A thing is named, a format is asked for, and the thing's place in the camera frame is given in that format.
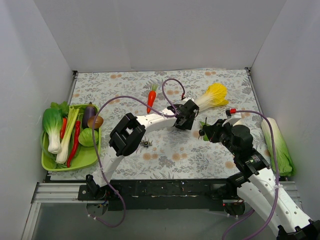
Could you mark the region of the orange toy carrot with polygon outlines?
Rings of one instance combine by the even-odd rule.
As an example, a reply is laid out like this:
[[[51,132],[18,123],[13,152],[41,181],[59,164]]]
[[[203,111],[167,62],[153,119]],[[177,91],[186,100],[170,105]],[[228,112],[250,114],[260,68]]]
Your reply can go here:
[[[151,86],[151,90],[150,92],[148,93],[148,99],[147,99],[147,105],[148,105],[148,108],[147,108],[147,114],[149,114],[151,112],[151,108],[153,107],[153,104],[155,102],[155,99],[157,97],[157,90],[158,90],[158,85],[157,84],[153,84]]]

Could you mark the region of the floral tablecloth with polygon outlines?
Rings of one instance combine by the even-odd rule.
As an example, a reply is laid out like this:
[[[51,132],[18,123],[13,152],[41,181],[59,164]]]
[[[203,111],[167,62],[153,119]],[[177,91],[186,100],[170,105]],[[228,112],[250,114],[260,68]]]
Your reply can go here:
[[[163,110],[177,103],[181,95],[197,99],[207,88],[220,83],[227,88],[230,108],[244,110],[241,124],[249,127],[253,146],[266,159],[270,154],[261,129],[261,117],[252,81],[247,69],[196,69],[171,71],[86,72],[79,73],[72,93],[71,104],[94,103],[101,109],[104,123],[101,129],[100,154],[107,153],[109,135],[127,113],[144,115],[144,103],[153,84],[158,85],[154,108]],[[115,170],[114,180],[148,179],[214,179],[227,178],[238,170],[233,156],[219,143],[199,138],[201,122],[213,124],[225,118],[225,106],[201,112],[191,130],[174,127],[145,135],[152,146],[140,146],[124,158]]]

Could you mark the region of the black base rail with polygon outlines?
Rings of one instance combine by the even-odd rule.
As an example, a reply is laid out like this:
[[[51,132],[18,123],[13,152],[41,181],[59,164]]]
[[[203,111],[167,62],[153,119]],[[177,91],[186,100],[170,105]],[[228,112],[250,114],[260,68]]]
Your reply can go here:
[[[228,179],[112,180],[98,186],[88,176],[79,187],[79,201],[101,202],[110,211],[200,209],[244,215],[250,207]]]

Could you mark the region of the green plastic tray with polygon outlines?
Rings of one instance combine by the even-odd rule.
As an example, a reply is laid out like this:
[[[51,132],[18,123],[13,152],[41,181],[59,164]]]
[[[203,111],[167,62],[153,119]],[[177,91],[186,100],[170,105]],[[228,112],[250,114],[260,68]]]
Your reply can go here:
[[[87,105],[88,104],[73,105],[75,108],[79,108],[79,114],[77,117],[77,121],[81,122],[80,133],[82,130],[85,129],[82,127],[82,118],[83,118],[85,107]],[[101,141],[101,127],[98,129],[95,129],[95,130],[98,131],[98,133],[99,133],[99,142],[100,142]],[[69,158],[69,155],[70,155],[72,147],[73,147],[74,134],[75,134],[75,126],[73,128],[71,138],[69,141],[67,160]],[[84,147],[80,143],[78,143],[77,152],[71,161],[70,167],[68,168],[67,161],[63,164],[56,163],[57,154],[52,154],[48,151],[49,137],[48,137],[48,134],[43,130],[41,133],[41,137],[40,137],[40,146],[42,149],[42,153],[41,153],[42,167],[47,171],[62,172],[62,171],[74,171],[74,170],[83,169],[83,168],[87,168],[91,165],[94,165],[98,161],[96,153],[99,153],[101,150],[99,142],[98,142],[98,144],[96,144],[94,142],[94,146],[92,146],[92,147]]]

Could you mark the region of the black key bunch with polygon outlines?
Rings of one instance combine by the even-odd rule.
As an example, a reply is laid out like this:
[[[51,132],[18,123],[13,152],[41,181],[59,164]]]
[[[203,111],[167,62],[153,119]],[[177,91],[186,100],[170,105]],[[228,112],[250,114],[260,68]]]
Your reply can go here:
[[[200,130],[198,131],[199,137],[201,138],[203,141],[209,141],[210,139],[208,138],[208,136],[206,135],[205,131],[203,130],[204,126],[211,126],[209,123],[207,123],[207,117],[205,118],[205,121],[200,121]]]

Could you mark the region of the red chili pepper toy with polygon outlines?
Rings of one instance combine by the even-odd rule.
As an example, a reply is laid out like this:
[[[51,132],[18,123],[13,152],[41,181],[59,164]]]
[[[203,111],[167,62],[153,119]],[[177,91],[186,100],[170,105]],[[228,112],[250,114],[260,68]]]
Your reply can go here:
[[[81,122],[79,120],[77,120],[75,122],[72,149],[71,149],[70,155],[69,155],[69,157],[67,159],[67,162],[66,162],[66,166],[68,168],[71,166],[72,159],[73,159],[73,157],[75,156],[75,154],[76,154],[76,152],[78,150],[80,131],[81,131]]]

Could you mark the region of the green leafy lettuce toy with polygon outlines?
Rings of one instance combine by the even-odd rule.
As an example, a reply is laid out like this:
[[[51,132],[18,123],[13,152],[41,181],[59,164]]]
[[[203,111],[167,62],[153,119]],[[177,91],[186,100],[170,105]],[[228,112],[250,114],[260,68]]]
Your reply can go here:
[[[50,107],[53,109],[57,109],[60,112],[62,118],[67,118],[70,108],[67,101],[63,101],[62,103],[51,102]]]

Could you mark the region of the bok choy toy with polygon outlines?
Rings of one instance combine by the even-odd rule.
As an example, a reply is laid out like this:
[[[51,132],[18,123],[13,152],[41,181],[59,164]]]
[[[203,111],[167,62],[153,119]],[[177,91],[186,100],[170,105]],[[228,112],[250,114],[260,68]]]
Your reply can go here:
[[[48,151],[52,154],[61,152],[60,131],[63,119],[58,109],[47,108],[42,116],[42,128],[48,134]]]

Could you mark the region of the yellow napa cabbage toy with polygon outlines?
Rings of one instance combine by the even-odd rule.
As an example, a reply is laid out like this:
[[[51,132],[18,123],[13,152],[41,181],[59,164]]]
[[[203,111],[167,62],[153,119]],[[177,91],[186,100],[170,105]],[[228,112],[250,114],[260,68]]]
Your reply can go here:
[[[198,97],[194,102],[199,107],[199,112],[203,112],[209,108],[225,106],[229,103],[226,100],[227,88],[221,83],[213,83],[206,92]]]

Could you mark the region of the celery stalk toy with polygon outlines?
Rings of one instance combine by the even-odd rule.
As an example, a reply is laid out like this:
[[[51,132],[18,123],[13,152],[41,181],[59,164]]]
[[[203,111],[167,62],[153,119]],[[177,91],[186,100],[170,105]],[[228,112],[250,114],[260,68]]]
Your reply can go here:
[[[69,143],[79,115],[79,111],[80,109],[75,108],[73,105],[69,107],[66,130],[61,141],[61,151],[57,154],[55,160],[57,164],[64,164],[68,159]]]

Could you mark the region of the purple eggplant toy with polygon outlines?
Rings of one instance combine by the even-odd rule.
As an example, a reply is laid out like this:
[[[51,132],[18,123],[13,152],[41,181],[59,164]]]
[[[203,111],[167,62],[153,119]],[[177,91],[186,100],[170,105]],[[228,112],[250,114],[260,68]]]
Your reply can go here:
[[[88,121],[92,116],[97,114],[96,107],[90,102],[84,109],[83,117],[82,117],[82,128],[88,128]]]

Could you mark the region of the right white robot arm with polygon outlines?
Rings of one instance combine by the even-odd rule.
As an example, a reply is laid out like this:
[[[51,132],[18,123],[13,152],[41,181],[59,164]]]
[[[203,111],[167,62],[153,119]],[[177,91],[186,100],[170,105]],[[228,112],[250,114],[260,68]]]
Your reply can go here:
[[[316,240],[320,236],[320,222],[304,213],[279,184],[268,162],[253,147],[248,127],[219,119],[213,125],[204,125],[199,135],[207,136],[211,143],[221,143],[233,154],[240,172],[229,177],[227,195],[245,200],[278,240]]]

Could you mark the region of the green round cabbage toy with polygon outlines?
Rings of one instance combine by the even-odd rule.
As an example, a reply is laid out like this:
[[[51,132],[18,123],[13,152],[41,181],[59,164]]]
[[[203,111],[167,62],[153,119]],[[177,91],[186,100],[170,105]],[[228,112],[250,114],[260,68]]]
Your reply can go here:
[[[99,132],[97,130],[92,131],[91,128],[85,128],[78,136],[78,142],[84,147],[93,147],[94,143],[99,143]]]

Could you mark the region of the large green napa cabbage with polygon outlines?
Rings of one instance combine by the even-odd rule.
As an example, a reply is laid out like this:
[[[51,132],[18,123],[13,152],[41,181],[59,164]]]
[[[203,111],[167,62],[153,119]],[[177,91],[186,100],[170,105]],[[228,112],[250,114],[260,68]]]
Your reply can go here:
[[[277,159],[279,175],[281,177],[292,177],[296,174],[296,168],[290,156],[285,139],[283,138],[283,135],[281,134],[281,131],[276,121],[270,117],[268,117],[267,119],[270,122],[272,132],[273,132],[275,155]],[[267,144],[267,149],[270,153],[272,170],[275,173],[276,164],[274,160],[274,153],[273,153],[273,147],[272,147],[272,135],[271,135],[270,127],[265,119],[262,120],[261,128],[263,131],[265,142]]]

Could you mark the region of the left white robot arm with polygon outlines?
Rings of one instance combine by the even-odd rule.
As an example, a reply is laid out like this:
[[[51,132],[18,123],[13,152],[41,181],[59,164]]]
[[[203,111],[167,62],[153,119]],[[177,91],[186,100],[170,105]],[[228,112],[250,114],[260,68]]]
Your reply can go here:
[[[145,134],[175,127],[191,130],[200,108],[190,98],[183,104],[168,106],[159,113],[134,116],[127,113],[110,133],[106,155],[99,159],[99,169],[86,176],[89,194],[95,200],[106,196],[106,185],[124,157],[133,154],[141,145]]]

